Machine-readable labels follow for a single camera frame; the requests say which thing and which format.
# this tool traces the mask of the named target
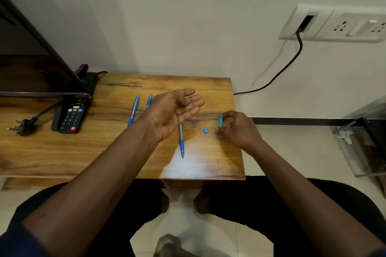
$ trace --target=television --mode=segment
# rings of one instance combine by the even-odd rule
[[[0,96],[85,96],[88,87],[10,0],[0,0]]]

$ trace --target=wall socket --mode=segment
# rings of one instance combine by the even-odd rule
[[[296,39],[296,30],[309,13],[316,13],[315,21],[305,27],[301,33],[302,40],[357,43],[378,43],[386,40],[385,7],[316,6],[306,4],[298,5],[295,8],[280,33],[279,39]]]

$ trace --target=floor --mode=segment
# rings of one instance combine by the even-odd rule
[[[306,177],[328,179],[354,186],[369,196],[386,215],[386,199],[369,178],[355,178],[325,126],[258,126],[263,138]],[[256,162],[243,153],[245,173],[263,175]],[[0,191],[0,234],[18,204],[36,193]],[[273,245],[259,232],[212,215],[198,215],[192,201],[198,190],[168,191],[169,211],[145,224],[130,240],[137,257],[151,257],[158,239],[172,234],[181,239],[182,247],[201,256],[249,257],[273,256]]]

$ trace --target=person's left arm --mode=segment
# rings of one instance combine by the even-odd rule
[[[200,111],[200,95],[186,98],[194,93],[155,96],[89,167],[22,222],[50,255],[78,256],[87,249],[157,145]]]

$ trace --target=person's leg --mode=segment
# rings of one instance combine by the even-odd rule
[[[339,182],[309,180],[386,242],[386,221],[367,196]],[[317,255],[267,177],[248,176],[245,181],[223,182],[207,196],[202,191],[195,199],[199,213],[211,213],[259,231],[273,242],[275,256],[288,252],[296,252],[298,256]]]
[[[44,189],[23,202],[15,211],[8,230],[18,225],[65,183]],[[86,255],[134,255],[130,239],[146,222],[167,211],[169,200],[156,180],[136,179],[90,245]]]

